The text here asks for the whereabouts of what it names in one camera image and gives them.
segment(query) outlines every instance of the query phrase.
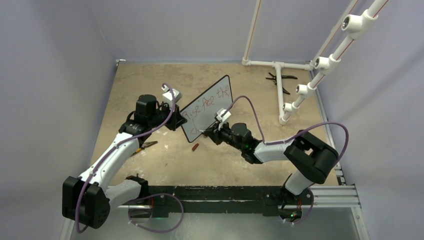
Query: small whiteboard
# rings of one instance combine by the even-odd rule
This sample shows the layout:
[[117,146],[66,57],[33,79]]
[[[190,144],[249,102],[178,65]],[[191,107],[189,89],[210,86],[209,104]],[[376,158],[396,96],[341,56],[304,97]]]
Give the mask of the small whiteboard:
[[192,143],[202,134],[201,131],[214,124],[218,110],[227,109],[232,102],[230,77],[225,75],[185,106],[180,112],[187,123],[181,127],[188,142]]

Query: black whiteboard frame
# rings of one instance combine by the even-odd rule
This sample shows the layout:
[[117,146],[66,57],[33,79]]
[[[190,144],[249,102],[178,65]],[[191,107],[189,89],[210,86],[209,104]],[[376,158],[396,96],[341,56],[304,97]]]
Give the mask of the black whiteboard frame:
[[[226,78],[226,77],[228,77],[228,84],[229,84],[229,91],[230,91],[230,93],[231,93],[231,102],[233,102],[234,101],[234,99],[233,99],[233,90],[232,90],[232,88],[231,88],[231,78],[230,78],[230,76],[229,75],[224,75],[223,77],[221,77],[218,81],[216,81],[214,84],[212,84],[210,87],[208,87],[205,91],[203,91],[202,93],[200,93],[200,95],[199,96],[197,96],[195,99],[193,99],[193,101],[191,101],[189,104],[187,104],[187,105],[185,105],[185,107],[183,108],[183,109],[181,109],[180,110],[180,113],[182,113],[182,112],[184,112],[184,110],[188,107],[188,106],[190,106],[192,103],[194,103],[195,101],[197,101],[201,96],[203,96],[203,94],[205,94],[207,91],[209,91],[211,88],[213,88],[215,85],[217,85],[221,80],[223,80],[224,78]],[[196,141],[196,139],[198,139],[202,134],[200,134],[199,136],[197,136],[195,139],[193,139],[193,141],[190,141],[189,140],[189,137],[187,136],[187,134],[186,134],[186,131],[184,131],[184,128],[181,126],[181,128],[182,128],[182,132],[184,133],[184,135],[185,135],[185,138],[187,139],[187,142],[189,142],[189,143],[192,143],[192,142],[194,142],[194,141]]]

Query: floor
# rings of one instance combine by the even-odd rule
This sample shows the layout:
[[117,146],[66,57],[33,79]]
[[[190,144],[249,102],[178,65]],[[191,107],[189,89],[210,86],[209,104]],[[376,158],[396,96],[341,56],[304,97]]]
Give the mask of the floor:
[[[280,125],[277,87],[265,79],[268,72],[275,75],[271,67],[240,64],[120,64],[91,163],[111,144],[127,115],[134,111],[139,95],[152,94],[162,99],[163,82],[182,93],[183,98],[178,105],[183,108],[210,85],[229,75],[233,97],[246,95],[252,100],[267,141],[288,138],[298,130],[322,121],[317,100],[311,97],[302,103],[287,125]],[[291,103],[297,97],[296,85],[307,84],[310,81],[309,73],[285,68],[282,74],[298,77],[298,80],[283,80],[284,88],[291,93],[284,94],[284,101]],[[255,137],[261,137],[251,107],[244,99],[232,108],[229,122],[230,125],[246,123]],[[324,127],[311,132],[326,141]],[[130,157],[112,180],[112,185],[119,184],[129,175],[139,174],[150,185],[276,186],[282,185],[289,174],[296,171],[289,161],[251,165],[240,156],[238,150],[226,144],[217,146],[203,136],[188,143],[181,129],[173,132],[161,128],[148,141],[158,141],[158,144]],[[192,151],[196,143],[199,146]],[[324,185],[338,185],[334,171]]]

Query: pliers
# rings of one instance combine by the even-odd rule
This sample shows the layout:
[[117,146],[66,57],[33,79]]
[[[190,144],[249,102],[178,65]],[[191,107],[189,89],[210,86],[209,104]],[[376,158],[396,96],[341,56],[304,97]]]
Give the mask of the pliers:
[[[274,84],[277,85],[277,76],[274,76],[272,73],[268,72],[271,77],[265,77],[265,79],[274,81]],[[296,76],[293,75],[281,75],[281,79],[298,79]],[[290,95],[290,92],[288,92],[284,87],[282,88],[282,92]]]
[[141,145],[141,147],[140,147],[139,149],[137,149],[137,150],[134,152],[134,154],[133,154],[133,155],[138,154],[141,150],[144,150],[145,148],[148,148],[148,147],[150,147],[150,146],[152,146],[152,145],[155,145],[155,144],[157,144],[157,143],[158,143],[158,141],[148,141],[148,142],[145,142],[145,143],[143,143],[143,144]]

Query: black pliers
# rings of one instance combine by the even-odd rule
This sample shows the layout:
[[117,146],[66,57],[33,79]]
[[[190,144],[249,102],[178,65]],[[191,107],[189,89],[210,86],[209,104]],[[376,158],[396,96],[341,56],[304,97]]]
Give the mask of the black pliers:
[[[277,76],[274,76],[270,72],[268,72],[268,74],[271,75],[271,77],[265,77],[265,79],[272,80],[272,81],[274,81],[274,84],[277,85]],[[281,79],[298,79],[298,78],[293,76],[293,75],[281,75]],[[286,89],[284,89],[284,87],[282,88],[282,92],[287,94],[287,95],[290,95],[290,92],[288,92]]]

